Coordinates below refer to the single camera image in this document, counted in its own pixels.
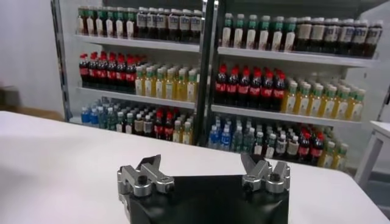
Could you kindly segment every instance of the white wall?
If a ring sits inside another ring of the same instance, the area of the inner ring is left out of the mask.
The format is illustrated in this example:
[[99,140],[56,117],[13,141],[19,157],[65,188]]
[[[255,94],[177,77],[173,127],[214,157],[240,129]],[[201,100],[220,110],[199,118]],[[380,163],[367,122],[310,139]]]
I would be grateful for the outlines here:
[[50,0],[1,0],[0,20],[0,81],[22,106],[63,114]]

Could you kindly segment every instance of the bottle label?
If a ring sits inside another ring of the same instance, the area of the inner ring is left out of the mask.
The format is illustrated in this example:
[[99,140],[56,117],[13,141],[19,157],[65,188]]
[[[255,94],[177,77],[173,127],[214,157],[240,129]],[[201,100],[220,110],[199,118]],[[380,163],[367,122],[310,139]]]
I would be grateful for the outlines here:
[[379,41],[381,34],[382,34],[381,28],[370,28],[367,33],[366,43],[376,45]]
[[282,32],[276,31],[274,32],[274,38],[272,39],[272,51],[279,51],[280,42],[282,40]]
[[353,35],[352,42],[363,44],[367,36],[367,27],[357,27]]
[[255,48],[255,36],[256,36],[256,30],[248,30],[248,35],[246,38],[246,49]]
[[321,104],[320,99],[315,99],[313,101],[313,103],[311,104],[310,116],[312,117],[317,116],[320,104]]
[[299,115],[306,115],[306,110],[307,110],[307,105],[309,104],[309,99],[303,98],[300,100],[300,105],[299,105]]
[[289,114],[293,113],[294,105],[295,105],[295,96],[289,96],[287,98],[286,113]]
[[312,40],[322,40],[324,37],[325,26],[324,25],[314,25],[311,31],[310,39]]
[[286,43],[285,43],[285,51],[286,52],[292,51],[292,48],[294,46],[294,40],[295,40],[295,33],[294,32],[287,33]]
[[126,134],[132,133],[132,127],[130,125],[126,125]]
[[330,118],[332,116],[332,111],[333,111],[334,105],[335,105],[335,102],[332,100],[329,100],[325,104],[324,118]]
[[345,26],[341,28],[339,42],[343,42],[343,43],[351,42],[354,31],[355,28],[353,28],[352,26]]
[[260,31],[260,38],[258,41],[258,49],[259,50],[263,50],[263,51],[266,50],[267,40],[268,40],[268,30]]
[[113,37],[114,36],[114,28],[113,28],[113,23],[110,19],[105,21],[105,26],[107,27],[107,36]]
[[235,32],[234,32],[234,44],[233,44],[233,47],[241,48],[242,41],[243,41],[243,30],[242,29],[236,29]]
[[311,24],[301,24],[299,26],[298,39],[307,40],[310,37]]
[[339,104],[339,108],[337,110],[336,119],[345,119],[346,118],[347,107],[348,107],[348,103],[347,102],[341,102]]

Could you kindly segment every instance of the metal shelf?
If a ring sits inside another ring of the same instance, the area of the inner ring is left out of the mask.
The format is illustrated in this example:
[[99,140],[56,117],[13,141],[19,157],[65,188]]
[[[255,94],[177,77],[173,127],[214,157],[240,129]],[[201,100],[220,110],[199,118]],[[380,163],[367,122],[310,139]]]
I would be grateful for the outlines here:
[[182,52],[194,52],[199,53],[199,45],[196,44],[183,44],[173,43],[161,40],[130,40],[130,39],[119,39],[109,37],[91,37],[85,35],[76,35],[80,41],[93,44],[109,44],[115,46],[126,46],[126,47],[140,47],[149,49],[160,49],[169,51],[182,51]]
[[377,62],[371,59],[337,57],[331,55],[299,54],[274,51],[259,51],[249,49],[238,49],[232,47],[219,47],[220,55],[231,55],[250,58],[264,58],[271,60],[296,61],[303,63],[314,63],[323,65],[337,65],[346,67],[370,68]]
[[335,120],[335,119],[309,117],[309,116],[301,116],[295,114],[284,114],[284,113],[261,111],[261,110],[251,110],[251,109],[244,109],[244,108],[237,108],[237,107],[230,107],[230,106],[211,105],[211,110],[217,113],[235,114],[241,116],[259,117],[264,119],[273,119],[273,120],[281,120],[281,121],[291,121],[291,122],[298,122],[304,124],[316,124],[316,125],[326,125],[331,127],[347,127],[347,128],[361,127],[361,122],[342,121],[342,120]]
[[166,99],[159,99],[159,98],[147,97],[147,96],[137,96],[128,93],[117,93],[117,92],[111,92],[106,90],[89,89],[83,87],[77,87],[77,90],[85,94],[94,94],[94,95],[105,96],[109,98],[115,98],[115,99],[131,100],[134,102],[151,103],[151,104],[157,104],[157,105],[163,105],[169,107],[195,109],[195,103],[191,103],[191,102],[166,100]]

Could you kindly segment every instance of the cola bottle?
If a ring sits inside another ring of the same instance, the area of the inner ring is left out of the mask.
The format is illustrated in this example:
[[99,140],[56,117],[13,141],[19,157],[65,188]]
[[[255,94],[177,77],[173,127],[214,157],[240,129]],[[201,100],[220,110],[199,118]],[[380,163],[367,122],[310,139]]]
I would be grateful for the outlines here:
[[250,85],[250,72],[249,68],[246,66],[243,70],[243,76],[238,84],[238,97],[237,97],[237,105],[241,107],[247,107],[247,97],[249,92]]
[[256,68],[249,88],[249,107],[258,108],[260,106],[261,71]]
[[217,78],[215,80],[215,103],[225,103],[226,80],[226,65],[221,65],[221,67],[219,68],[219,73],[217,74]]

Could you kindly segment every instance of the table surface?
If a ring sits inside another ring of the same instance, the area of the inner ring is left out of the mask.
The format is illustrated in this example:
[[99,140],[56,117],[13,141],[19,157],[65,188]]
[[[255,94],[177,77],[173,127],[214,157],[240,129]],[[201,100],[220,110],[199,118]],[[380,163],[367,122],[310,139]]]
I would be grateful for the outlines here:
[[[167,175],[244,174],[236,153],[0,111],[0,223],[126,224],[116,171],[156,154]],[[390,223],[348,175],[290,166],[290,223]]]

